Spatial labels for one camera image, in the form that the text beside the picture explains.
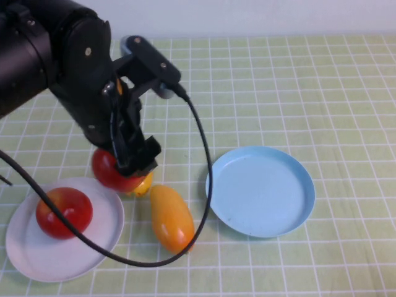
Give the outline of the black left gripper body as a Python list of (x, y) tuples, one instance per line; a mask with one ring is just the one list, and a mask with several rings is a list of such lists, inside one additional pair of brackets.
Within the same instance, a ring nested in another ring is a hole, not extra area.
[(127, 116), (122, 114), (122, 102), (116, 82), (108, 82), (94, 98), (79, 96), (70, 101), (67, 111), (91, 144), (111, 153), (118, 166), (128, 166), (133, 153), (127, 140), (136, 128), (130, 126)]

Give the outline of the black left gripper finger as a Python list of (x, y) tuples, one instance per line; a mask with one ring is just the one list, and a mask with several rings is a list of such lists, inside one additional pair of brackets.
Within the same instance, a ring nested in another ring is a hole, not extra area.
[(116, 170), (122, 176), (145, 176), (145, 163), (141, 161), (116, 161)]
[(139, 143), (137, 149), (137, 170), (138, 172), (151, 172), (158, 164), (156, 157), (161, 153), (161, 145), (154, 138), (150, 136)]

